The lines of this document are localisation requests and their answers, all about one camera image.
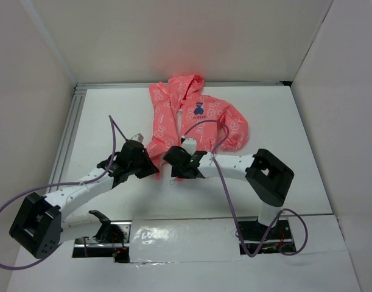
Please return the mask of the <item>pink hooded kids jacket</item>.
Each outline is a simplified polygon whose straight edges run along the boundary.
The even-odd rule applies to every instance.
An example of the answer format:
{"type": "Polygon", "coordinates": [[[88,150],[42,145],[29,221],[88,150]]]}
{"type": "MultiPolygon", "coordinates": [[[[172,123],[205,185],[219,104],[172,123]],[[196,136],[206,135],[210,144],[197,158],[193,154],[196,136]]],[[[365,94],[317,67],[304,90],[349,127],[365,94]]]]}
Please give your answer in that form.
{"type": "Polygon", "coordinates": [[[197,150],[211,151],[221,140],[223,151],[237,151],[249,140],[245,117],[229,102],[202,93],[205,80],[199,75],[177,75],[167,83],[149,86],[153,106],[153,134],[147,152],[160,169],[164,155],[172,146],[181,145],[182,136],[196,139],[197,150]]]}

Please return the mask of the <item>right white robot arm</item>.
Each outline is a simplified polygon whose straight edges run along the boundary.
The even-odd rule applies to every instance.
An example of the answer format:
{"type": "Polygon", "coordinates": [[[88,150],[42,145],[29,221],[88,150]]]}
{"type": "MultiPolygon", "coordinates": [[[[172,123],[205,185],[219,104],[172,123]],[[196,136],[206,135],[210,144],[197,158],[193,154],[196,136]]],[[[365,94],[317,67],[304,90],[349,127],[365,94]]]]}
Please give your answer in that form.
{"type": "Polygon", "coordinates": [[[254,155],[222,155],[207,151],[189,154],[173,146],[164,155],[172,166],[172,175],[183,179],[224,177],[248,182],[262,201],[256,230],[262,238],[271,238],[278,230],[274,220],[282,209],[294,172],[270,151],[260,148],[254,155]]]}

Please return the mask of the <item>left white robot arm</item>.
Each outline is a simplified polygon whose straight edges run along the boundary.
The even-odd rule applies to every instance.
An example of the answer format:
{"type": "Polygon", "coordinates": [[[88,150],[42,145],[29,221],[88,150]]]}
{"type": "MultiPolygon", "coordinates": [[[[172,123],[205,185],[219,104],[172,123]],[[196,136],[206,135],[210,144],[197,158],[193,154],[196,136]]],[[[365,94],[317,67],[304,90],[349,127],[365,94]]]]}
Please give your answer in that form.
{"type": "Polygon", "coordinates": [[[145,178],[158,173],[143,144],[127,140],[121,151],[97,164],[77,184],[40,196],[25,197],[10,227],[9,234],[36,259],[47,257],[57,245],[79,237],[91,237],[98,243],[110,238],[111,220],[98,210],[87,217],[67,218],[91,199],[106,193],[129,176],[145,178]]]}

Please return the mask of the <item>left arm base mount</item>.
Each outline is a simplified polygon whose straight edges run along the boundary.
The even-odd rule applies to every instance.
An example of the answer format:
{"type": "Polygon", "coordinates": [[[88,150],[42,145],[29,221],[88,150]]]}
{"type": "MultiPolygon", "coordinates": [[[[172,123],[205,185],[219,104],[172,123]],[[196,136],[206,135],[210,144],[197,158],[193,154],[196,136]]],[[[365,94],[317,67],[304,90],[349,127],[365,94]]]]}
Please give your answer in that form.
{"type": "Polygon", "coordinates": [[[129,263],[131,221],[111,221],[98,210],[89,214],[100,226],[94,235],[75,239],[72,258],[112,258],[115,263],[129,263]]]}

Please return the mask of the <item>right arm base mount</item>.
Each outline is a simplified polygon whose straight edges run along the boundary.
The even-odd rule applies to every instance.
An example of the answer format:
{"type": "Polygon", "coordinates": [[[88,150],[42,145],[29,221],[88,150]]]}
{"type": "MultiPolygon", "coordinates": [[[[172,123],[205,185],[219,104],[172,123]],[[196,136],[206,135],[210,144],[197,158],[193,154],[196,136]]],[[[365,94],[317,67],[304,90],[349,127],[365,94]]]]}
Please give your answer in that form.
{"type": "MultiPolygon", "coordinates": [[[[256,220],[239,221],[239,227],[245,246],[250,253],[254,253],[267,227],[259,224],[256,220]]],[[[279,249],[281,252],[289,254],[297,251],[287,219],[278,220],[275,227],[268,233],[258,254],[279,254],[279,249]]]]}

